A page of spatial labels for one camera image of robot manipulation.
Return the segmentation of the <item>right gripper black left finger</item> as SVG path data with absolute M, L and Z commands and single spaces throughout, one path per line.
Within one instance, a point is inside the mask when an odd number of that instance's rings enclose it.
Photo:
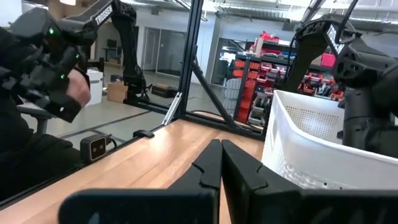
M 86 189 L 68 196 L 59 224 L 218 224 L 223 146 L 214 139 L 166 189 Z

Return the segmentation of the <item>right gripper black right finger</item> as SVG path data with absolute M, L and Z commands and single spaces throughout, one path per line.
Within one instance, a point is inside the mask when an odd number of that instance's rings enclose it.
M 223 140 L 232 224 L 398 224 L 398 190 L 303 189 Z

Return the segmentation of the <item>white perforated plastic basket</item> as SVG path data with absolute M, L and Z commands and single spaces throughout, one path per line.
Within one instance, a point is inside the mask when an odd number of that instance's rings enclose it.
M 262 163 L 307 189 L 398 190 L 398 159 L 344 146 L 337 102 L 276 90 Z

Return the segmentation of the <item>black floor case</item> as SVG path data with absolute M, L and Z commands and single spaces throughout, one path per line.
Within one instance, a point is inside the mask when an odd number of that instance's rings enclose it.
M 174 98 L 178 93 L 178 89 L 172 86 L 156 83 L 152 86 L 152 94 L 161 96 L 163 98 Z

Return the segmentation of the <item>shelf with orange bins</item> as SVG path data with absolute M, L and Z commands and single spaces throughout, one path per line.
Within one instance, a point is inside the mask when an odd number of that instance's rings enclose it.
M 233 76 L 239 81 L 246 76 L 243 93 L 239 97 L 236 120 L 246 122 L 251 111 L 261 111 L 263 106 L 254 104 L 256 97 L 270 98 L 273 89 L 277 88 L 276 80 L 284 78 L 286 66 L 295 58 L 294 52 L 283 52 L 274 49 L 262 49 L 261 56 L 256 57 L 244 52 L 236 56 Z M 306 75 L 298 86 L 300 94 L 319 96 L 329 100 L 340 101 L 344 91 L 340 90 L 329 72 L 335 62 L 335 56 L 330 48 L 324 54 L 317 57 L 310 65 Z

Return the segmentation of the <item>brown cardboard box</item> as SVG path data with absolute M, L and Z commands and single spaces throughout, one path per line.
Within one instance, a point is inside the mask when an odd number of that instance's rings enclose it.
M 109 83 L 107 86 L 107 100 L 123 103 L 126 99 L 128 87 L 123 82 Z

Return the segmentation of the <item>white box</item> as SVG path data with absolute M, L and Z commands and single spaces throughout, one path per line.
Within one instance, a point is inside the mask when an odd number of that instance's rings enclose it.
M 103 72 L 88 69 L 87 75 L 90 78 L 91 100 L 86 106 L 101 103 L 103 93 Z

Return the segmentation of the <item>person's hand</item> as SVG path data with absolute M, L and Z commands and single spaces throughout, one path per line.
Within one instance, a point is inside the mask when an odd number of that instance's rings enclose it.
M 90 80 L 87 75 L 73 69 L 69 74 L 67 95 L 79 102 L 84 108 L 91 100 Z

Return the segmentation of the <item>person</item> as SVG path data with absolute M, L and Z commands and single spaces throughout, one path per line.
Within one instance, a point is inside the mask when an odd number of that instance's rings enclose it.
M 35 53 L 0 27 L 0 67 L 20 72 Z M 17 110 L 17 96 L 0 87 L 0 200 L 64 174 L 80 162 L 70 141 L 34 133 Z

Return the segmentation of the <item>black horizontal frame rail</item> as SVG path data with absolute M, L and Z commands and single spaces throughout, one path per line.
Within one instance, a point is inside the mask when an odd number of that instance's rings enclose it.
M 169 106 L 153 103 L 151 101 L 136 101 L 125 99 L 123 103 L 160 114 L 167 114 L 169 110 Z M 223 117 L 212 118 L 202 114 L 186 111 L 184 114 L 176 114 L 174 117 L 176 119 L 183 119 L 185 121 L 197 123 L 222 131 L 227 131 L 229 133 L 237 134 L 258 141 L 265 140 L 265 136 L 263 136 L 260 131 L 256 131 L 253 128 L 244 127 L 242 124 L 239 125 L 230 116 L 227 116 L 226 121 L 224 121 Z

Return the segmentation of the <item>silver angled bracket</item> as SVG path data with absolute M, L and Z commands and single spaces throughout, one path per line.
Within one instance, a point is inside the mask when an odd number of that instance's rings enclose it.
M 181 98 L 182 98 L 182 93 L 178 92 L 175 95 L 175 98 L 174 98 L 173 102 L 171 103 L 169 110 L 166 113 L 166 115 L 162 121 L 162 125 L 166 126 L 166 125 L 170 124 L 170 122 L 174 118 L 175 112 L 180 104 Z

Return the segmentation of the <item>black diagonal frame brace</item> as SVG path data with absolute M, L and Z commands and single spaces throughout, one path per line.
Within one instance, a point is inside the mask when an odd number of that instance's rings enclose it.
M 216 109 L 218 110 L 218 112 L 220 113 L 221 117 L 224 119 L 226 124 L 230 128 L 235 128 L 236 124 L 235 124 L 233 118 L 227 113 L 224 106 L 221 104 L 220 100 L 215 95 L 214 91 L 211 89 L 210 84 L 207 82 L 207 80 L 203 76 L 203 71 L 201 70 L 201 68 L 198 64 L 198 59 L 196 56 L 193 57 L 191 68 L 192 68 L 192 71 L 194 72 L 195 76 L 198 78 L 198 81 L 200 82 L 201 86 L 204 88 L 207 95 L 210 97 L 210 100 L 213 102 L 213 104 L 215 105 Z

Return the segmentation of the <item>black frame post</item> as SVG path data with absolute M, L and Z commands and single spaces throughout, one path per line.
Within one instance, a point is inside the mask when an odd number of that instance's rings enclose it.
M 186 113 L 188 94 L 192 77 L 191 64 L 193 62 L 195 47 L 197 45 L 203 2 L 204 0 L 191 1 L 187 26 L 187 39 L 183 53 L 182 74 L 180 76 L 179 83 L 179 92 L 182 95 L 176 111 L 179 118 L 184 117 Z

